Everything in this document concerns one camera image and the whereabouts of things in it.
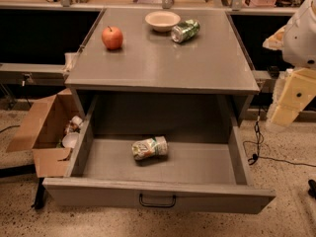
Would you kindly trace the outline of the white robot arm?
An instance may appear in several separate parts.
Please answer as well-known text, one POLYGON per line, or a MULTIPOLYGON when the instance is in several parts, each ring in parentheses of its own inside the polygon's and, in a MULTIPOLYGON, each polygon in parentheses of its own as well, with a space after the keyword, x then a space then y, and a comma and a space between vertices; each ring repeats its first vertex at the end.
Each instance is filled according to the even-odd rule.
POLYGON ((305 0, 263 47, 280 50, 282 59, 293 66, 276 80, 267 113, 267 129, 280 132, 316 97, 316 0, 305 0))

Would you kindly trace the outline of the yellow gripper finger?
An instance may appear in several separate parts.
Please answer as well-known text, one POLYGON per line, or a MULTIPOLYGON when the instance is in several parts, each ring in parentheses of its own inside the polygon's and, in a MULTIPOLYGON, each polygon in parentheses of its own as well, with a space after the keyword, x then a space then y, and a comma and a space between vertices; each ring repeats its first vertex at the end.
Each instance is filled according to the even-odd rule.
POLYGON ((283 35, 285 27, 281 27, 274 34, 264 40, 263 47, 270 50, 283 50, 283 35))
POLYGON ((271 127, 288 127, 316 97, 316 70, 300 68, 284 78, 279 97, 270 112, 271 127))

